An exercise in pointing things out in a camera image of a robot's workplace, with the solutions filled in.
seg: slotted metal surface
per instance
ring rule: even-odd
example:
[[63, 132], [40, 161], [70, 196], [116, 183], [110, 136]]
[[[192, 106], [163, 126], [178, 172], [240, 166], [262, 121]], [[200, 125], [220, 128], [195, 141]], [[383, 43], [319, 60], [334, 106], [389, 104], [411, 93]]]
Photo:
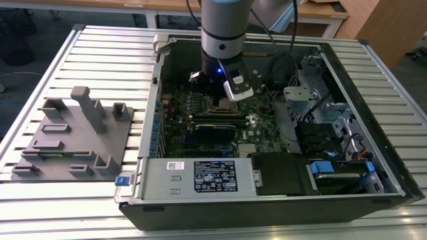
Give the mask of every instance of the slotted metal surface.
[[[19, 115], [6, 142], [0, 161], [0, 238], [2, 239], [112, 239], [159, 237], [246, 238], [246, 239], [425, 239], [427, 235], [427, 200], [397, 210], [385, 210], [350, 223], [254, 227], [210, 231], [142, 232], [122, 215], [114, 201], [112, 182], [7, 183], [22, 150], [28, 146], [44, 113], [38, 110], [47, 97], [70, 99], [74, 86], [88, 86], [91, 97], [100, 98], [103, 106], [120, 101], [136, 109], [123, 171], [136, 167], [140, 132], [144, 125], [150, 80], [155, 61], [152, 41], [158, 33], [199, 36], [195, 31], [175, 31], [87, 26], [74, 31], [54, 60], [39, 94], [32, 96]], [[250, 39], [267, 39], [248, 35]], [[329, 42], [349, 75], [381, 123], [397, 152], [427, 194], [427, 127], [426, 115], [409, 97], [370, 47], [355, 40], [299, 38]]]

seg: power supply label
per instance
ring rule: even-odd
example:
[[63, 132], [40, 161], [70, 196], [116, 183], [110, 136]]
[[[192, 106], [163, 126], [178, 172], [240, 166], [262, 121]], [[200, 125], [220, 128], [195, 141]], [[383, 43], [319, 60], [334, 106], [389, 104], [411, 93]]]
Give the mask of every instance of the power supply label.
[[194, 190], [198, 193], [236, 192], [235, 161], [195, 161]]

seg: motherboard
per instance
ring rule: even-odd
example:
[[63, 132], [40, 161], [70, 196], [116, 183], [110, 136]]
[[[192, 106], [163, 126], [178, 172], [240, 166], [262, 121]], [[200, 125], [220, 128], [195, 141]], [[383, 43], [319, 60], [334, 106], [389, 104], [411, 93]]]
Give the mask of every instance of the motherboard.
[[166, 158], [246, 158], [246, 149], [247, 153], [283, 151], [267, 92], [231, 102], [184, 85], [171, 86], [162, 96]]

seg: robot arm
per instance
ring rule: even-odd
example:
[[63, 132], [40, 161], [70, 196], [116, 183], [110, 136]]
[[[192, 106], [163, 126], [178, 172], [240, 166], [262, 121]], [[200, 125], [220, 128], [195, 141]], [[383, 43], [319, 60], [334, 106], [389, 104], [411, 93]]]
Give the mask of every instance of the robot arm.
[[[270, 6], [293, 6], [293, 1], [264, 1]], [[242, 59], [254, 0], [202, 0], [200, 3], [202, 71], [191, 74], [190, 82], [198, 84], [214, 101], [227, 96], [238, 102], [254, 95], [254, 83]]]

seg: white sticker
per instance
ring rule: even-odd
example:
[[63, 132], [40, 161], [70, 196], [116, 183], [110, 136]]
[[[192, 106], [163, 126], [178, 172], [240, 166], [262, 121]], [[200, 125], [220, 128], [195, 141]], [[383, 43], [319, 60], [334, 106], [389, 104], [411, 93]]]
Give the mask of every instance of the white sticker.
[[140, 4], [123, 4], [126, 7], [142, 8], [143, 5]]
[[347, 16], [333, 15], [331, 18], [333, 19], [346, 19]]
[[168, 161], [166, 167], [167, 167], [167, 170], [184, 170], [184, 162], [183, 161]]

